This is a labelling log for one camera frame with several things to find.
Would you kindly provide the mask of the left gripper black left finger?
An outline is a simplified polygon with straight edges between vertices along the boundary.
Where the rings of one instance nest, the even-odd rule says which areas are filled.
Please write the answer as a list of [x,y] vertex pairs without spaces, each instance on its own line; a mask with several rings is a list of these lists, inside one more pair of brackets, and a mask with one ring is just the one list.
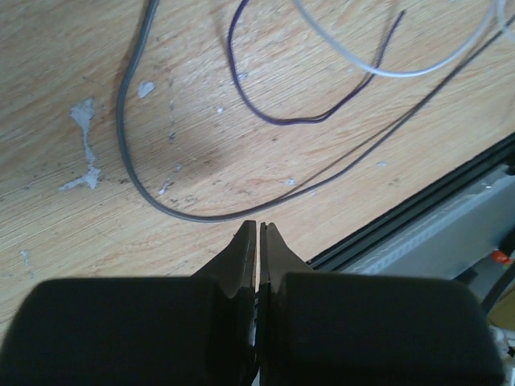
[[189,277],[48,280],[1,346],[4,385],[250,385],[257,225]]

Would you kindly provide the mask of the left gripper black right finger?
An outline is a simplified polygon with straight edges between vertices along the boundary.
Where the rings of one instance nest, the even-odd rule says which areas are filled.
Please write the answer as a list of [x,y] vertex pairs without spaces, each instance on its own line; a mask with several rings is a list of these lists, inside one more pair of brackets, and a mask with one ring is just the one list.
[[500,385],[480,304],[449,280],[321,273],[260,227],[263,385]]

